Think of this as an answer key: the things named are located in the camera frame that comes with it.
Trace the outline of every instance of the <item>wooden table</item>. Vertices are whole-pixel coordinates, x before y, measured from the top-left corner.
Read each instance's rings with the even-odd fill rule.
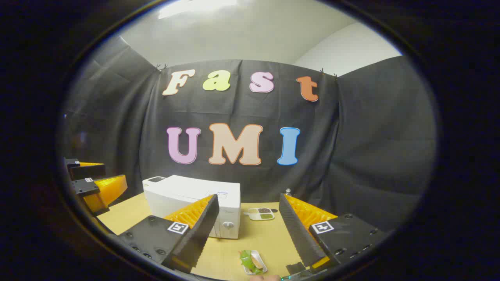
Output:
[[[263,275],[288,276],[287,265],[301,262],[280,212],[271,220],[250,220],[243,212],[248,208],[278,209],[278,202],[241,203],[241,220],[238,239],[209,237],[192,274],[213,279],[241,281],[250,275],[243,271],[238,251],[256,250],[267,267]],[[111,231],[119,235],[145,217],[151,210],[144,193],[118,203],[97,218]]]

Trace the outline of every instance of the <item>ceiling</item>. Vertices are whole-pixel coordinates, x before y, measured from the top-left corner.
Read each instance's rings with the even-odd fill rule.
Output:
[[[236,1],[216,11],[163,19],[156,9],[122,29],[121,36],[155,66],[226,59],[293,64],[321,40],[356,22],[315,0]]]

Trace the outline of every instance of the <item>microwave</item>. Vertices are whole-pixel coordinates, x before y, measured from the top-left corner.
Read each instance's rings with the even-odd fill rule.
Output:
[[[217,194],[219,214],[210,237],[238,239],[241,215],[240,184],[171,175],[142,181],[151,214],[164,218],[177,210]]]

